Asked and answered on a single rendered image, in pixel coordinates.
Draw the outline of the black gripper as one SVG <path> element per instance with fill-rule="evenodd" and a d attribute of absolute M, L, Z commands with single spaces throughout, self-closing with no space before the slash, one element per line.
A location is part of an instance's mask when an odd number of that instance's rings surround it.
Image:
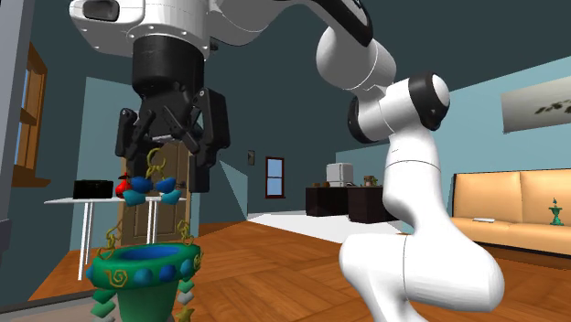
<path fill-rule="evenodd" d="M 190 193 L 210 191 L 210 168 L 230 146 L 226 100 L 204 85 L 204 57 L 178 38 L 151 35 L 133 44 L 132 87 L 141 98 L 139 115 L 120 112 L 115 154 L 126 159 L 157 147 L 151 137 L 171 134 L 188 149 Z"/>

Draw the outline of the brown wooden door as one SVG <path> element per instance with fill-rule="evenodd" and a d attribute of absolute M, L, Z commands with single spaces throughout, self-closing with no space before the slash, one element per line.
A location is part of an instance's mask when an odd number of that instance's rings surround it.
<path fill-rule="evenodd" d="M 182 143 L 170 143 L 162 146 L 153 162 L 162 163 L 167 160 L 164 169 L 165 177 L 175 177 L 178 188 L 182 191 L 182 198 L 187 196 L 186 181 L 188 179 L 188 150 Z M 117 219 L 121 222 L 122 239 L 119 245 L 133 245 L 146 243 L 149 204 L 127 207 L 124 203 L 118 206 Z M 157 209 L 156 240 L 169 242 L 179 238 L 176 231 L 177 224 L 181 220 L 187 220 L 186 201 L 181 200 L 177 205 L 158 203 Z"/>

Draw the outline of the white table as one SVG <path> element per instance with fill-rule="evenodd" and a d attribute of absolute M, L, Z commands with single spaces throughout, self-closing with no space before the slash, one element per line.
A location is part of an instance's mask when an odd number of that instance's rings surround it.
<path fill-rule="evenodd" d="M 126 173 L 119 177 L 121 183 L 119 189 L 113 188 L 115 197 L 69 197 L 45 201 L 45 204 L 82 204 L 83 216 L 81 226 L 81 250 L 77 280 L 81 281 L 84 269 L 89 264 L 89 253 L 92 249 L 92 224 L 95 203 L 119 203 L 124 202 L 128 207 L 141 204 L 148 205 L 146 243 L 156 243 L 158 205 L 176 205 L 186 199 L 182 197 L 182 191 L 177 189 L 177 182 L 173 177 L 159 180 L 157 184 L 150 178 L 130 177 Z"/>

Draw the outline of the red framed window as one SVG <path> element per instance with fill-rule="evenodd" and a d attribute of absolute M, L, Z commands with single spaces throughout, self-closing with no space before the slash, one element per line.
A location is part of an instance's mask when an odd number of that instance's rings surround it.
<path fill-rule="evenodd" d="M 270 157 L 265 159 L 265 197 L 281 199 L 285 196 L 284 159 Z"/>

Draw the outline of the wooden framed window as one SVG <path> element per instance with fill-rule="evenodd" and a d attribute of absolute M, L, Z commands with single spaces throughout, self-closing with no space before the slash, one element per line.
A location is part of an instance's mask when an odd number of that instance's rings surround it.
<path fill-rule="evenodd" d="M 51 180 L 37 176 L 37 161 L 48 69 L 32 43 L 29 43 L 26 71 L 12 187 L 44 188 Z"/>

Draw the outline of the green hanging pot, blue gems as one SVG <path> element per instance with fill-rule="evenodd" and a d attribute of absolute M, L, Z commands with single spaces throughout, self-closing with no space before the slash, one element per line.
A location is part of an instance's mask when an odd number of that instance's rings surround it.
<path fill-rule="evenodd" d="M 191 322 L 192 277 L 200 268 L 203 251 L 194 243 L 186 217 L 174 226 L 180 241 L 156 241 L 157 206 L 176 206 L 183 199 L 177 180 L 164 174 L 167 162 L 153 161 L 156 152 L 154 148 L 147 154 L 143 176 L 124 174 L 124 191 L 119 195 L 127 207 L 150 206 L 147 242 L 116 248 L 123 236 L 123 227 L 116 224 L 106 232 L 106 245 L 97 250 L 85 272 L 95 287 L 94 322 L 114 322 L 115 308 L 122 322 Z"/>

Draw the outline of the dark cabinet with white appliance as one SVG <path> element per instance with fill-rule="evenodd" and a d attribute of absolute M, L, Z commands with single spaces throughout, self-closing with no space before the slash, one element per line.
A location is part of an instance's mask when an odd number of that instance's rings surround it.
<path fill-rule="evenodd" d="M 394 221 L 382 204 L 382 185 L 375 176 L 364 176 L 363 185 L 353 182 L 353 166 L 326 166 L 326 180 L 306 188 L 306 214 L 313 217 L 348 215 L 350 221 L 373 224 Z"/>

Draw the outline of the orange sofa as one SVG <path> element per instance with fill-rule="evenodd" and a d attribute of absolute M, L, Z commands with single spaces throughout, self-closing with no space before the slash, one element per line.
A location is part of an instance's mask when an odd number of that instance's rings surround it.
<path fill-rule="evenodd" d="M 475 242 L 571 255 L 571 169 L 456 174 L 452 221 Z"/>

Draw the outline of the wide grey wall picture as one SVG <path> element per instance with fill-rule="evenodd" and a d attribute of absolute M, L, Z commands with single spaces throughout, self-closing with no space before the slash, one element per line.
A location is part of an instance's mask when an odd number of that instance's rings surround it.
<path fill-rule="evenodd" d="M 571 123 L 571 76 L 501 95 L 505 134 Z"/>

